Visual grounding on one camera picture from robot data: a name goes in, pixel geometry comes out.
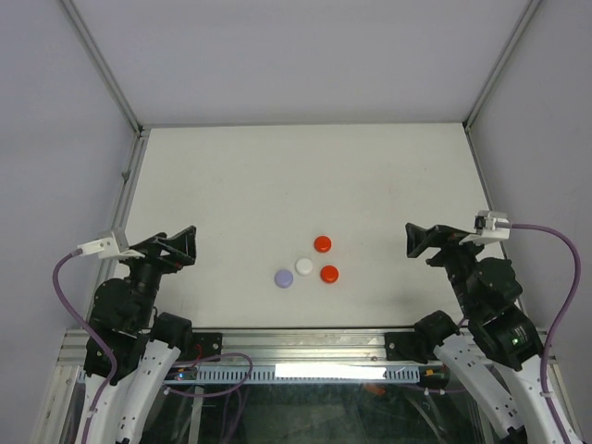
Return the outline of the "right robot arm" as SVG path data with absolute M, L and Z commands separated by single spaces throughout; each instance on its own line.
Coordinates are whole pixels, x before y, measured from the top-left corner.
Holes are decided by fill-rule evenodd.
M 549 386 L 550 343 L 562 317 L 556 316 L 542 339 L 516 304 L 523 288 L 511 260 L 477 257 L 486 245 L 507 240 L 518 228 L 520 224 L 489 212 L 476 217 L 474 232 L 445 225 L 405 226 L 408 257 L 437 249 L 425 262 L 445 270 L 475 345 L 501 378 L 477 362 L 457 324 L 441 310 L 414 324 L 401 355 L 421 364 L 434 357 L 444 363 L 503 443 L 578 443 L 581 439 Z

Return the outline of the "red charging case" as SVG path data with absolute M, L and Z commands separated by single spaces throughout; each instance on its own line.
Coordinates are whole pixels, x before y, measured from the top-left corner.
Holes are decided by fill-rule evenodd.
M 339 270 L 334 265 L 325 265 L 320 270 L 321 279 L 327 284 L 333 284 L 339 279 Z
M 319 253 L 328 253 L 332 248 L 332 240 L 325 235 L 314 239 L 314 249 Z

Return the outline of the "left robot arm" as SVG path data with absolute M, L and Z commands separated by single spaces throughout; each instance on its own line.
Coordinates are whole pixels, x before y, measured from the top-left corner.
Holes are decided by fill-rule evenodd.
M 112 231 L 80 245 L 82 255 L 114 259 L 129 273 L 106 280 L 93 296 L 77 442 L 139 442 L 165 376 L 191 354 L 191 320 L 156 314 L 154 302 L 163 276 L 195 264 L 196 237 L 189 226 L 129 245 L 124 232 Z

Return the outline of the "purple charging case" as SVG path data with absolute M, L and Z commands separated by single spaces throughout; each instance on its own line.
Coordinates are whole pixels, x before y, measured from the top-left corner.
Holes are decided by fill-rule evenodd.
M 279 269 L 274 275 L 275 284 L 282 289 L 287 289 L 293 284 L 294 276 L 288 269 Z

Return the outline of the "white charging case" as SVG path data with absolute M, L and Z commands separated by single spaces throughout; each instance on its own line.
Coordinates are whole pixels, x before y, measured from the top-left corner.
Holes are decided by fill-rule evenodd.
M 295 263 L 295 270 L 302 277 L 310 276 L 314 271 L 314 263 L 310 258 L 299 258 Z

